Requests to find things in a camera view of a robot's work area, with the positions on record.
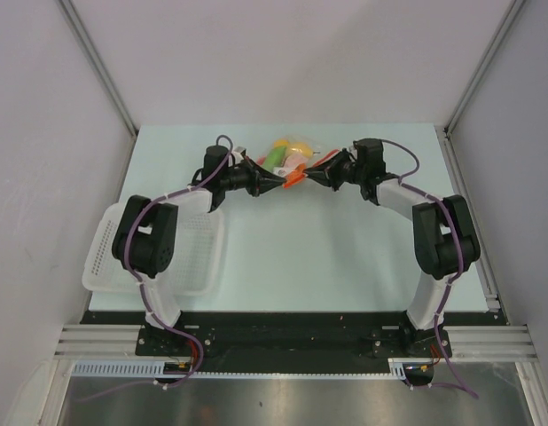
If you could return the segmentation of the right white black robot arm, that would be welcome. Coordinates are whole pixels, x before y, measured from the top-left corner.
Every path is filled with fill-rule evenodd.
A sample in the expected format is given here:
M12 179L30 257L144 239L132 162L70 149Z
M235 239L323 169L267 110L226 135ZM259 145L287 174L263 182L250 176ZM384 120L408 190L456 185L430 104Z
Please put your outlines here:
M414 168L397 175L387 170L385 146L414 160ZM363 138L303 171L306 178L337 191L356 185L361 197L411 221L415 258L421 270L415 295L404 313L401 349L410 356L427 350L431 337L441 340L445 306L456 280L481 256L481 247L466 199L458 194L439 198L408 183L419 171L415 153L401 144Z

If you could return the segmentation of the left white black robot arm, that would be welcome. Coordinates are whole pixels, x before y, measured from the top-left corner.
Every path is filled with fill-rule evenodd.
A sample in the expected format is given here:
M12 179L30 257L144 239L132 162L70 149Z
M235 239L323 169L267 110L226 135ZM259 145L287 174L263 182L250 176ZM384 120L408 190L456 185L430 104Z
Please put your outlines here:
M214 145L206 149L203 166L186 188L155 199L129 197L114 236L112 255L134 277L145 320L158 328L154 341L165 353L177 354L186 344L186 333L175 326L181 308L169 285L158 277L172 263L180 221L213 212L229 191L245 190L257 197L285 182L245 152L235 154L226 146Z

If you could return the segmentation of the clear zip top bag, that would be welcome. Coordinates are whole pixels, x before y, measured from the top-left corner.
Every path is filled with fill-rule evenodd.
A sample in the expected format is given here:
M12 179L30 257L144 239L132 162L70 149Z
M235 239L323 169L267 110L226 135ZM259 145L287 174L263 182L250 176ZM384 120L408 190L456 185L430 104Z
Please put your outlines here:
M292 154L289 157L285 156L284 162L280 167L276 167L271 171L272 173L281 176L286 179L286 182L282 185L284 189L289 189L292 186L298 185L306 179L304 170L311 167L316 161L323 158L332 150L339 150L338 148L329 148L326 145L322 145L316 142L313 139L296 136L296 135L287 135L282 138L285 138L289 141L289 144L293 142L305 142L313 149L314 155L307 159L299 154ZM270 146L264 150L260 155L254 158L254 161L262 166L265 156L273 148L272 142Z

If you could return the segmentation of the fake yellow lemon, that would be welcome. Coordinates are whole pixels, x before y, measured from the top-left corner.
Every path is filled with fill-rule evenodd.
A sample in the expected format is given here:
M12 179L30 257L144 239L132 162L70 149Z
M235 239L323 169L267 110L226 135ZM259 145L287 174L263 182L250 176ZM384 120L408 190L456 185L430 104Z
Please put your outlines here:
M292 154L299 154L309 159L314 155L314 151L309 144L298 141L289 144L286 148L286 156L289 157Z

